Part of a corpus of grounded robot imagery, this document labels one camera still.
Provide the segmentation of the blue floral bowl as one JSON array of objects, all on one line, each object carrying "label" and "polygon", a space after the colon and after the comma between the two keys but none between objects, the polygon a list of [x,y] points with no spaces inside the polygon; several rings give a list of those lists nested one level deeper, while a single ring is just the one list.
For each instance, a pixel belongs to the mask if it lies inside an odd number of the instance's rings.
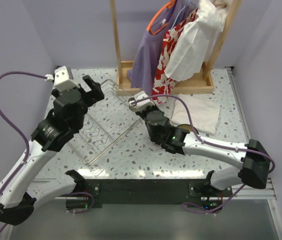
[{"label": "blue floral bowl", "polygon": [[180,124],[177,126],[177,128],[187,130],[189,132],[192,131],[192,127],[189,124]]}]

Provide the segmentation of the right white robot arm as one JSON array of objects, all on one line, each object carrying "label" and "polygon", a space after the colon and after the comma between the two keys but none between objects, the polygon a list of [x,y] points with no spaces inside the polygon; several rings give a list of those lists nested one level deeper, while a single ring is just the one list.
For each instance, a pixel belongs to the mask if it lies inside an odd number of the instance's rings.
[{"label": "right white robot arm", "polygon": [[239,184],[266,188],[271,161],[259,141],[251,139],[244,144],[198,139],[193,132],[173,126],[155,105],[135,107],[134,111],[144,120],[150,140],[166,152],[207,157],[230,165],[219,171],[211,170],[205,180],[194,187],[199,193],[214,197]]}]

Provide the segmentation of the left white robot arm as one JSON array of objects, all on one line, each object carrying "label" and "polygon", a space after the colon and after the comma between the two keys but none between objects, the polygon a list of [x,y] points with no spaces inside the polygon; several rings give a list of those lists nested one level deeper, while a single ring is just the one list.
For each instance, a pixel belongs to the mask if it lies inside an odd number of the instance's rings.
[{"label": "left white robot arm", "polygon": [[53,107],[26,142],[19,160],[0,182],[0,222],[7,225],[19,225],[33,213],[40,198],[27,193],[30,183],[83,128],[88,109],[105,98],[100,83],[88,75],[82,79],[90,91],[85,91],[64,71],[45,78],[53,81]]}]

